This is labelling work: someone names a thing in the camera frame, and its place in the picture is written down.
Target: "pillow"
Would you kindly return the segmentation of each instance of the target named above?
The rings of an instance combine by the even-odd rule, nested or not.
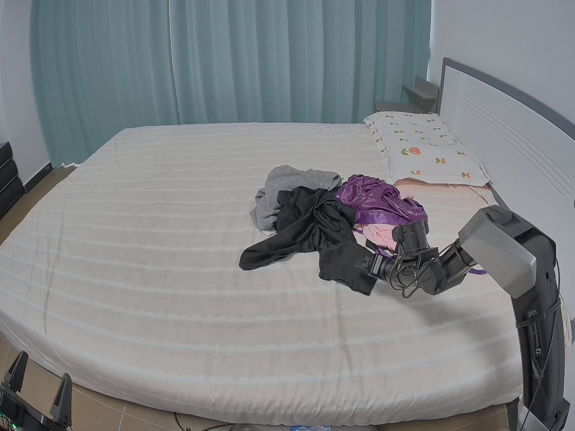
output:
[[[389,180],[417,179],[482,187],[489,176],[435,113],[380,111],[363,120],[387,165]]]

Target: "black garment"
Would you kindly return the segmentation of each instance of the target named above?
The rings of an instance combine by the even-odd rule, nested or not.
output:
[[[278,193],[277,234],[247,248],[241,269],[256,269],[293,252],[320,253],[320,278],[335,280],[369,295],[376,278],[355,262],[371,252],[357,244],[352,227],[355,210],[325,189],[298,187]]]

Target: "striped bed sheet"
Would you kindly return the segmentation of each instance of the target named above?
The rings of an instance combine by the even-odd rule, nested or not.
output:
[[[113,397],[240,423],[367,425],[470,412],[521,393],[507,294],[469,276],[409,300],[320,279],[318,254],[242,271],[270,169],[385,178],[365,125],[126,129],[0,247],[0,330]],[[443,248],[487,188],[397,184]]]

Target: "white wall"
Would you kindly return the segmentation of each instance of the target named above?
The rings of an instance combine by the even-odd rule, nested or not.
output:
[[[499,78],[575,122],[575,0],[432,0],[428,79],[435,84],[444,57]],[[563,278],[575,279],[573,270]],[[564,298],[575,317],[575,295]],[[575,429],[575,345],[565,397],[573,405],[565,429]]]
[[[32,86],[32,0],[0,0],[0,141],[9,141],[22,183],[49,163]]]

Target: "white headboard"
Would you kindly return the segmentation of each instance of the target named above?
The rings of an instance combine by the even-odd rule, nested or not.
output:
[[[575,125],[517,88],[449,58],[443,60],[437,111],[482,160],[496,199],[557,243],[561,294],[573,312]]]

